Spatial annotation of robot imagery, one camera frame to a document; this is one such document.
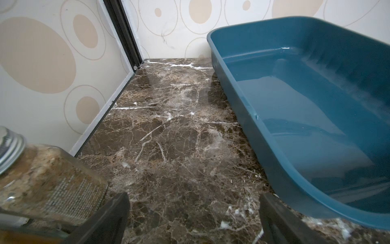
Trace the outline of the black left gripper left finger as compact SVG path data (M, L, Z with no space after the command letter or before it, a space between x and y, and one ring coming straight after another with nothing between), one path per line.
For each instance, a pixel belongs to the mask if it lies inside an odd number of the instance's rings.
M128 222L130 201L127 193L116 194L63 244L120 244Z

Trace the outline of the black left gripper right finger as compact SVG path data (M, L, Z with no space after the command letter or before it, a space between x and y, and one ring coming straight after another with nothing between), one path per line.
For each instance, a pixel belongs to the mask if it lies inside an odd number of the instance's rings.
M260 195L260 219L268 244L325 244L327 241L270 193Z

